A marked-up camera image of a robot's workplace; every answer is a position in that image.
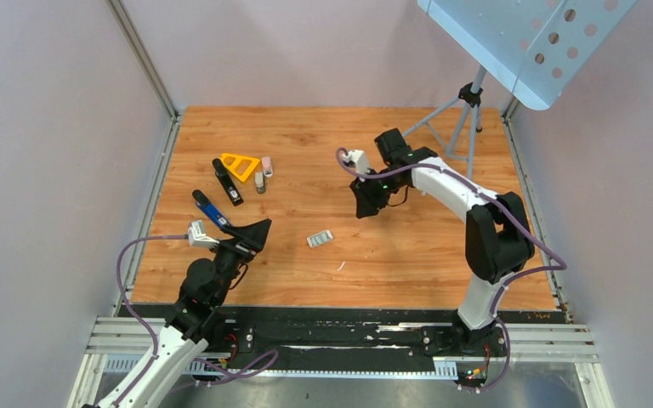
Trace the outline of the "grey white stapler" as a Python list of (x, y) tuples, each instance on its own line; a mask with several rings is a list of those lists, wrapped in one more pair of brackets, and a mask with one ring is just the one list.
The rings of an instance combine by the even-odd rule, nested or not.
[(263, 172), (256, 172), (254, 174), (254, 183), (256, 191), (259, 194), (264, 194), (266, 192), (266, 180)]

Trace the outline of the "pink stapler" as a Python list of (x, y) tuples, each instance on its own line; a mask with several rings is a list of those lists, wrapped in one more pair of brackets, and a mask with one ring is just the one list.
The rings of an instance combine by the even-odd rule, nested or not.
[(262, 171), (266, 178), (272, 177), (274, 173), (273, 161), (270, 156), (261, 158)]

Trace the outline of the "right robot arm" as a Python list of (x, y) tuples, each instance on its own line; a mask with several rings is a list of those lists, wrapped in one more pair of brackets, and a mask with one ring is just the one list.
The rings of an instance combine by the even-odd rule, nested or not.
[(378, 215), (389, 198), (409, 187), (435, 198), (465, 225), (465, 258), (472, 276), (457, 309), (451, 342), (461, 354), (474, 354), (485, 344), (484, 330), (493, 325), (497, 294), (509, 277), (535, 255), (534, 238), (522, 199), (498, 194), (454, 171), (428, 147), (413, 149), (397, 128), (374, 140), (385, 168), (371, 168), (362, 150), (338, 149), (336, 158), (354, 175), (349, 187), (357, 218)]

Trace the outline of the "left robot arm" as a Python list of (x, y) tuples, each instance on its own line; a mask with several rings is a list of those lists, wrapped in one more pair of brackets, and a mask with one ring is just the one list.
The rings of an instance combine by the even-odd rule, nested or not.
[(242, 227), (223, 226), (224, 239), (209, 236), (201, 220), (190, 223), (180, 239), (206, 248), (212, 258), (198, 258), (186, 272), (177, 300), (155, 331), (130, 303), (128, 312), (147, 330), (150, 347), (98, 407), (157, 407), (185, 368), (203, 351), (220, 349), (226, 340), (221, 307), (239, 269), (263, 251), (272, 221), (264, 218)]

